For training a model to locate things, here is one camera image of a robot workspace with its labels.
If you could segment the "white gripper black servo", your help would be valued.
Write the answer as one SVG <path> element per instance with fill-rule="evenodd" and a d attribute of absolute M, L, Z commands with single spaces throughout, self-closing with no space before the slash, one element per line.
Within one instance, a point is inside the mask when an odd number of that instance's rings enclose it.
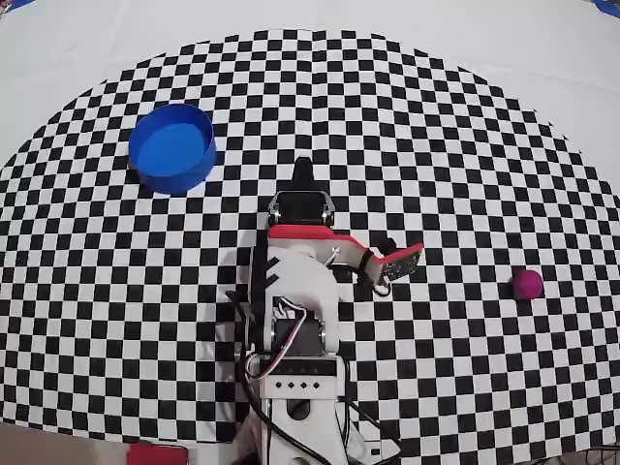
<path fill-rule="evenodd" d="M 294 191 L 278 192 L 268 205 L 267 224 L 332 227 L 335 206 L 324 191 L 317 191 L 314 166 L 309 157 L 298 157 L 291 180 Z"/>

